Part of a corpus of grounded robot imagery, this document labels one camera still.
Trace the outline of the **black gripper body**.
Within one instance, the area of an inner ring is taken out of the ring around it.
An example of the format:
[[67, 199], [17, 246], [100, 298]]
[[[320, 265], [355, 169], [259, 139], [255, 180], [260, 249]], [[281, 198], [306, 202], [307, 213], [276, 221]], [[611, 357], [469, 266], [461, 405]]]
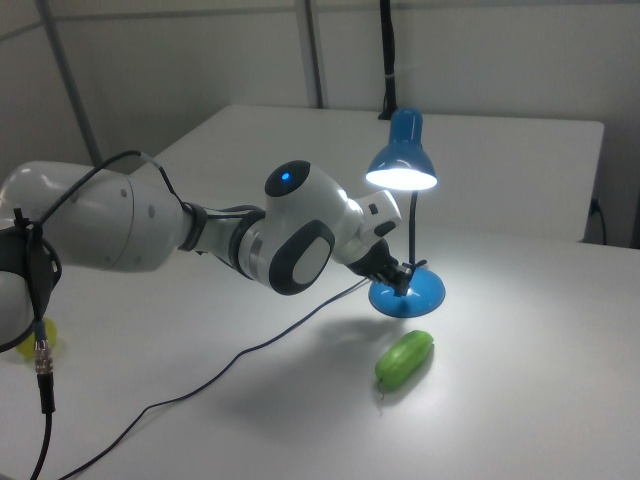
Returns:
[[375, 243], [362, 258], [350, 263], [349, 270], [371, 280], [397, 280], [401, 275], [399, 263], [390, 254], [385, 239]]

